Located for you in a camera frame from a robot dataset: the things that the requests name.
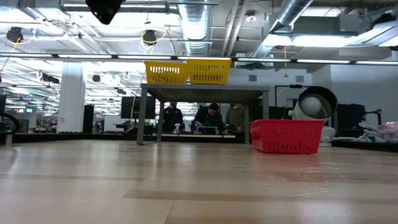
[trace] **plastic basket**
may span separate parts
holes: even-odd
[[[318,152],[323,121],[257,120],[250,123],[252,145],[265,153]]]
[[[231,61],[188,59],[187,64],[191,84],[225,85]]]
[[[186,84],[188,79],[187,65],[171,62],[144,62],[147,83],[151,84]]]

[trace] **floor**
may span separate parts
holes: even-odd
[[[4,224],[396,224],[398,154],[60,141],[0,148]]]

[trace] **red basket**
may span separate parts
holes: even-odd
[[[265,153],[318,152],[323,121],[257,120],[250,123],[252,145]]]

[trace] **workbench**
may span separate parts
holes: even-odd
[[[268,86],[249,85],[163,85],[141,84],[137,144],[144,144],[144,126],[147,95],[160,101],[157,142],[162,140],[163,109],[165,102],[194,103],[242,103],[248,104],[262,96],[263,119],[269,118]],[[245,106],[244,140],[249,144],[249,107]]]

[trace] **yellow basket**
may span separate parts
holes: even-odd
[[[225,85],[231,61],[188,59],[187,64],[191,84]]]
[[[144,62],[147,82],[151,84],[186,84],[187,65],[171,62]]]

